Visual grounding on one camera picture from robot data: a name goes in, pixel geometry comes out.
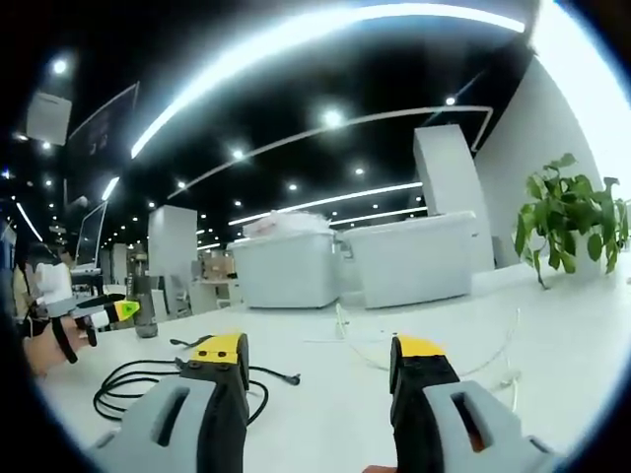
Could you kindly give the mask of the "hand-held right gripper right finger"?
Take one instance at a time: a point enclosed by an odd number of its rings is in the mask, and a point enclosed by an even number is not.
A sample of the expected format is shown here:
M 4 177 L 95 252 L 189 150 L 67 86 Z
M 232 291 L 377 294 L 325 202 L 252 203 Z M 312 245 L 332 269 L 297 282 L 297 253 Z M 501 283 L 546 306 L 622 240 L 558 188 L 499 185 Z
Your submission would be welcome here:
M 390 423 L 398 472 L 554 472 L 560 456 L 523 434 L 519 417 L 461 380 L 436 344 L 391 340 Z

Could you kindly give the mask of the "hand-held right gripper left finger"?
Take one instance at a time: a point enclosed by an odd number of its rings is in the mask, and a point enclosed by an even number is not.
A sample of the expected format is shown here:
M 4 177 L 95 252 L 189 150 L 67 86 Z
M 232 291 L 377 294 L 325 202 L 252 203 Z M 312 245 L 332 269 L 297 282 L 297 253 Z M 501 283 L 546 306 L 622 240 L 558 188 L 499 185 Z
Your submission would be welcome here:
M 103 472 L 242 472 L 248 383 L 247 336 L 214 336 L 179 375 L 135 401 L 90 454 Z

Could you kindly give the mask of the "person's left hand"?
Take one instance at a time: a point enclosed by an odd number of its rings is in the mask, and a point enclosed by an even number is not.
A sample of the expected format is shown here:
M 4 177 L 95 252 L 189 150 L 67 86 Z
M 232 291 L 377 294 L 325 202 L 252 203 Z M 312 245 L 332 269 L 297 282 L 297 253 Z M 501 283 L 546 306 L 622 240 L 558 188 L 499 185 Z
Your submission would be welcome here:
M 75 319 L 64 316 L 58 317 L 57 321 L 60 322 L 70 348 L 75 354 L 90 346 L 87 333 L 77 326 Z M 39 335 L 25 339 L 23 348 L 31 371 L 37 377 L 45 377 L 52 369 L 69 364 L 50 325 L 46 326 Z

